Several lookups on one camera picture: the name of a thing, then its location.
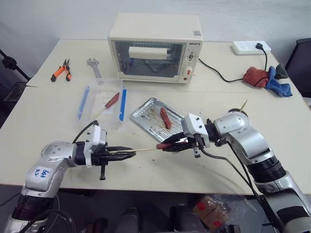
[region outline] power cord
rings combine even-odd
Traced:
[[[81,134],[84,133],[85,130],[87,130],[89,127],[91,127],[92,125],[98,125],[98,121],[97,120],[94,120],[92,121],[91,123],[89,123],[87,126],[85,126],[79,133],[78,135],[76,136],[76,138],[73,140],[72,143],[76,143],[76,141],[78,140],[78,138],[81,136]]]
[[[207,152],[206,150],[204,150],[204,149],[201,149],[201,151],[202,151],[203,154],[207,155],[207,156],[210,157],[210,158],[213,158],[213,159],[222,159],[222,160],[227,161],[227,162],[235,169],[235,171],[242,177],[242,179],[245,181],[245,183],[250,187],[250,189],[252,190],[252,192],[253,192],[255,198],[257,199],[257,201],[259,202],[259,204],[262,205],[262,204],[261,204],[261,201],[260,201],[260,197],[259,197],[258,193],[255,191],[255,189],[254,189],[254,187],[253,187],[252,181],[251,181],[251,179],[250,179],[250,177],[249,177],[249,175],[248,175],[248,172],[246,171],[246,168],[245,168],[244,164],[242,163],[242,161],[240,160],[240,158],[237,156],[237,154],[236,154],[235,151],[233,150],[231,144],[230,144],[229,142],[227,142],[227,143],[228,143],[228,145],[230,146],[230,148],[232,149],[232,151],[233,151],[233,153],[235,154],[235,156],[237,157],[238,161],[240,162],[240,164],[241,164],[241,166],[242,166],[242,168],[243,168],[243,170],[244,170],[244,172],[245,172],[245,174],[246,174],[246,176],[247,176],[247,180],[246,180],[246,178],[240,173],[240,171],[234,166],[234,164],[233,164],[230,160],[228,160],[227,158],[221,157],[221,156],[212,155],[212,154],[208,153],[208,152]]]
[[[70,217],[69,214],[67,214],[65,211],[62,210],[46,210],[43,211],[42,213],[38,214],[36,217],[34,217],[22,230],[20,230],[19,233],[25,233],[36,221],[45,218],[49,215],[58,215],[64,219],[69,227],[69,233],[75,233],[75,225],[73,222],[73,219]]]
[[[247,183],[247,185],[250,187],[250,183],[249,181],[246,180],[246,178],[240,173],[240,171],[237,169],[236,166],[234,166],[234,164],[228,160],[227,158],[225,157],[221,157],[221,156],[216,156],[216,155],[212,155],[210,153],[208,153],[206,150],[204,149],[201,149],[202,153],[205,154],[206,156],[210,157],[210,158],[213,158],[213,159],[222,159],[222,160],[225,160],[227,163],[229,163],[234,169],[235,171],[242,177],[242,179]]]
[[[210,67],[208,64],[206,64],[205,62],[203,62],[200,58],[199,58],[199,61],[200,61],[203,65],[205,65],[207,68],[210,68],[211,70],[215,71],[215,72],[219,75],[219,77],[220,77],[222,80],[224,80],[226,83],[232,83],[232,82],[235,82],[235,81],[243,80],[243,79],[227,80],[227,79],[225,79],[225,78],[221,75],[221,73],[220,73],[218,70],[216,70],[216,69],[213,68],[213,67]]]
[[[56,195],[56,198],[57,198],[57,201],[58,201],[58,209],[60,210],[60,201],[59,201],[58,195]],[[50,228],[48,228],[48,229],[45,231],[45,233],[48,233],[48,232],[50,231],[50,229],[54,226],[54,224],[55,224],[55,222],[56,222],[58,216],[59,216],[59,215],[56,215],[56,217],[55,217],[53,223],[51,224]]]
[[[256,44],[256,48],[263,51],[264,55],[266,56],[266,63],[264,65],[264,71],[267,71],[267,61],[268,61],[268,57],[267,57],[267,53],[266,51],[263,49],[263,45],[261,43],[257,43]]]

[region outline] oven door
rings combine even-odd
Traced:
[[[184,43],[113,41],[120,78],[176,82]]]

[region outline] blue plastic strip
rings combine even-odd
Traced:
[[[86,104],[86,99],[87,99],[88,93],[89,93],[89,86],[86,87],[86,90],[85,90],[84,95],[83,95],[83,99],[82,99],[82,101],[80,103],[79,113],[78,113],[78,119],[79,120],[81,119],[82,112],[83,112],[84,106]]]
[[[120,121],[124,121],[125,101],[126,101],[126,89],[123,89],[123,91],[122,91],[121,109],[120,109],[120,115],[119,115]]]

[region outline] robotic arm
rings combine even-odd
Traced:
[[[210,142],[216,146],[228,143],[263,193],[259,202],[273,227],[284,233],[311,232],[310,204],[262,134],[250,125],[246,113],[233,109],[213,123],[207,120],[206,125],[200,117],[187,114],[182,126],[183,133],[163,142],[170,145],[165,151],[192,148],[199,157],[199,150],[203,152]],[[184,137],[188,143],[178,142]]]
[[[109,161],[120,161],[136,155],[135,152],[116,152],[131,148],[108,147],[107,133],[97,125],[88,131],[85,142],[57,141],[42,150],[39,160],[27,172],[18,203],[4,228],[5,233],[25,232],[21,230],[29,221],[51,208],[69,167],[101,166],[100,180],[104,180],[105,166]],[[46,221],[47,215],[43,215],[26,232],[43,232]]]

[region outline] blue cloth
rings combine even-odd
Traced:
[[[291,86],[288,83],[280,84],[276,79],[276,69],[274,67],[269,68],[269,81],[265,86],[266,89],[273,90],[278,96],[289,97],[292,96]]]

